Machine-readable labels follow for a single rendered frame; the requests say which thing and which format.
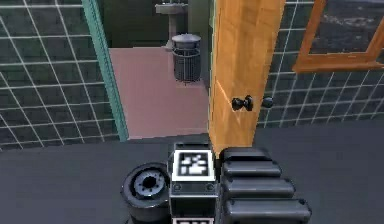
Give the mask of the grey pedestal sink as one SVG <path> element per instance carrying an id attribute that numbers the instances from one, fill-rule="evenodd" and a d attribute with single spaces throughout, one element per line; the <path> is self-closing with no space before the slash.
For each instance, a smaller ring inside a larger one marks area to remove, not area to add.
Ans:
<path id="1" fill-rule="evenodd" d="M 172 38 L 177 35 L 177 17 L 186 14 L 188 4 L 182 3 L 181 0 L 162 0 L 161 4 L 155 5 L 157 14 L 168 16 L 168 40 L 163 46 L 166 51 L 171 51 L 173 48 Z"/>

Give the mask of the wooden room door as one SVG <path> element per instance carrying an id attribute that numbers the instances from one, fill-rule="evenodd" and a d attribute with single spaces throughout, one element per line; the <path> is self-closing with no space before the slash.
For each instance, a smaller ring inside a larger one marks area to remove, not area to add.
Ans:
<path id="1" fill-rule="evenodd" d="M 216 0 L 209 137 L 219 154 L 253 144 L 286 0 Z M 253 98 L 234 111 L 232 99 Z"/>

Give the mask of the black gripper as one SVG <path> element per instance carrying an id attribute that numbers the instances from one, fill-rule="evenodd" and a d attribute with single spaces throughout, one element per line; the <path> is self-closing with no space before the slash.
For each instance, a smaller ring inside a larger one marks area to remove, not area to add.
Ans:
<path id="1" fill-rule="evenodd" d="M 169 185 L 164 163 L 144 163 L 130 171 L 120 190 L 129 212 L 124 224 L 170 224 Z"/>

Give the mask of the dark grey slatted bin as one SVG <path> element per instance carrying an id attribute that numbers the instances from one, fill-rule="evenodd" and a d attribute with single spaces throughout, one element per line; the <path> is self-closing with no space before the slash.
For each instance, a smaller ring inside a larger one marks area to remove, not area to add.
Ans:
<path id="1" fill-rule="evenodd" d="M 174 77 L 181 82 L 196 82 L 201 75 L 201 37 L 180 34 L 172 37 Z"/>

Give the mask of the wooden framed window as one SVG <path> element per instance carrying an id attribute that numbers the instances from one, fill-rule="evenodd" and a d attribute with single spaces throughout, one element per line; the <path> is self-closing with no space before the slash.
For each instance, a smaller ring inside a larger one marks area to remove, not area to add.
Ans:
<path id="1" fill-rule="evenodd" d="M 384 0 L 314 0 L 296 73 L 384 69 Z"/>

